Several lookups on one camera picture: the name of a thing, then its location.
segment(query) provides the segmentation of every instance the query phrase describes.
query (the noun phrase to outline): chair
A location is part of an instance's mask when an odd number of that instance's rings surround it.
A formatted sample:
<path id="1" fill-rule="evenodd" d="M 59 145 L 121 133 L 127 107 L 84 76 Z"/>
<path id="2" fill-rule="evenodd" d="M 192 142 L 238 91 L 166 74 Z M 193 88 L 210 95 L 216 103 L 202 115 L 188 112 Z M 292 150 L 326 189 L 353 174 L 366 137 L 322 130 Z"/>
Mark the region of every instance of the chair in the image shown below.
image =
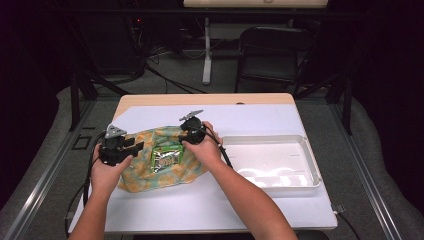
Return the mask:
<path id="1" fill-rule="evenodd" d="M 241 81 L 254 80 L 294 85 L 296 97 L 314 48 L 315 38 L 306 30 L 264 26 L 245 30 L 240 35 L 234 92 Z"/>

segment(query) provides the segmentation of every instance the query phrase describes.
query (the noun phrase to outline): white table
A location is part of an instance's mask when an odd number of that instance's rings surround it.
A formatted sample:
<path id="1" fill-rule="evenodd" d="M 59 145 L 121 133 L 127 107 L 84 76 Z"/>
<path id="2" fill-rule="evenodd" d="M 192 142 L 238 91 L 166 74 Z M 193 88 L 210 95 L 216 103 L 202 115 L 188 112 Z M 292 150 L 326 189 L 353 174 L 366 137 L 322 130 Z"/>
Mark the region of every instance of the white table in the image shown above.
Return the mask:
<path id="1" fill-rule="evenodd" d="M 289 94 L 124 96 L 113 124 L 129 133 L 176 126 L 181 124 L 180 117 L 198 109 L 204 110 L 198 117 L 212 122 L 223 137 L 270 134 L 306 137 Z M 324 182 L 308 191 L 269 194 L 294 229 L 328 230 L 337 226 Z M 70 231 L 81 212 L 82 202 Z M 119 234 L 222 233 L 246 231 L 246 227 L 207 172 L 190 184 L 140 193 L 116 189 L 108 205 L 105 231 Z"/>

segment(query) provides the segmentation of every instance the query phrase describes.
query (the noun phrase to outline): plastic tray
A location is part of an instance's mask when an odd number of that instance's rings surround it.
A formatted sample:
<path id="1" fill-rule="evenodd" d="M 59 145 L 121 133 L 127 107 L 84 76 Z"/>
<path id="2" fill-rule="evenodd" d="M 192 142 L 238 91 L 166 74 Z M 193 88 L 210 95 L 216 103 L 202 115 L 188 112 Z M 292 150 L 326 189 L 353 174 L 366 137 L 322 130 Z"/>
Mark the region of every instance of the plastic tray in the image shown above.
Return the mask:
<path id="1" fill-rule="evenodd" d="M 231 136 L 223 140 L 234 170 L 265 191 L 306 190 L 322 182 L 306 137 Z"/>

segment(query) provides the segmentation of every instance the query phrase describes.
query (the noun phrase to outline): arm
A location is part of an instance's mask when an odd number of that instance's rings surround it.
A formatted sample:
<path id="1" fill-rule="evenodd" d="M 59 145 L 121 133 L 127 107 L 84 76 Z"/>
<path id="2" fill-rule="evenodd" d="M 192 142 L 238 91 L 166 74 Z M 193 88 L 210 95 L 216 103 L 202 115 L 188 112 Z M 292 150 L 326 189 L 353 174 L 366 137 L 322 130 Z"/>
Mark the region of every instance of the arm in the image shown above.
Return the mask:
<path id="1" fill-rule="evenodd" d="M 212 125 L 204 124 L 213 132 Z M 274 201 L 262 189 L 228 167 L 210 137 L 206 136 L 198 145 L 183 144 L 208 168 L 255 239 L 297 239 Z"/>
<path id="2" fill-rule="evenodd" d="M 96 146 L 93 159 L 98 156 L 99 145 Z M 120 174 L 131 164 L 131 160 L 130 155 L 115 167 L 95 160 L 91 170 L 92 192 L 69 239 L 104 239 L 107 203 Z"/>

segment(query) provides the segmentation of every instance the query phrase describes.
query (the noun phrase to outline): colorful bag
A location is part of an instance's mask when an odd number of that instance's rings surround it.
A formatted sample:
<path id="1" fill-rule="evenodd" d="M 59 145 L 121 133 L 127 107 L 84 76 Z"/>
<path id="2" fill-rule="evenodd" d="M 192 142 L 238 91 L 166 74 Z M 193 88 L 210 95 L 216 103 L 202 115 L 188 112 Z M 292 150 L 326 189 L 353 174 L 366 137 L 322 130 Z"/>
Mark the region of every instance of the colorful bag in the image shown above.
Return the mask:
<path id="1" fill-rule="evenodd" d="M 178 141 L 180 127 L 161 127 L 135 134 L 135 144 L 144 142 L 143 150 L 122 173 L 118 187 L 141 192 L 179 183 L 190 183 L 206 172 L 194 154 Z"/>

